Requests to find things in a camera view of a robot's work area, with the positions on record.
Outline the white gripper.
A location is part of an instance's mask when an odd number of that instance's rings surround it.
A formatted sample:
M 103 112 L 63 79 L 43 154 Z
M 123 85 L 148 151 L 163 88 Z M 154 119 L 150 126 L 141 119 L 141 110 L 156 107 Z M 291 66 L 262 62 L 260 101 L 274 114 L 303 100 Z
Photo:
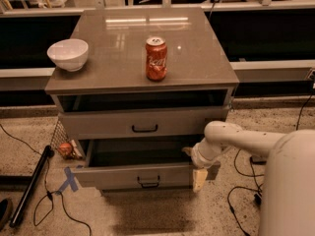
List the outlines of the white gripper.
M 222 146 L 219 144 L 212 144 L 206 139 L 202 139 L 193 147 L 184 147 L 182 149 L 188 156 L 191 156 L 194 165 L 197 168 L 210 168 L 216 159 L 226 153 L 230 146 Z M 198 193 L 204 187 L 208 177 L 207 169 L 194 169 L 193 170 L 193 192 Z

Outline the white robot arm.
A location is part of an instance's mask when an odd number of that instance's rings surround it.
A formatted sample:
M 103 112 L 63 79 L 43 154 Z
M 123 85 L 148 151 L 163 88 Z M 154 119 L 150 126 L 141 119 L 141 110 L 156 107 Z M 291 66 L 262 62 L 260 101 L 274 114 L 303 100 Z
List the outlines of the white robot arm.
M 194 191 L 202 189 L 207 169 L 231 147 L 267 160 L 259 236 L 315 236 L 315 131 L 247 131 L 213 121 L 200 142 L 183 149 L 195 165 Z

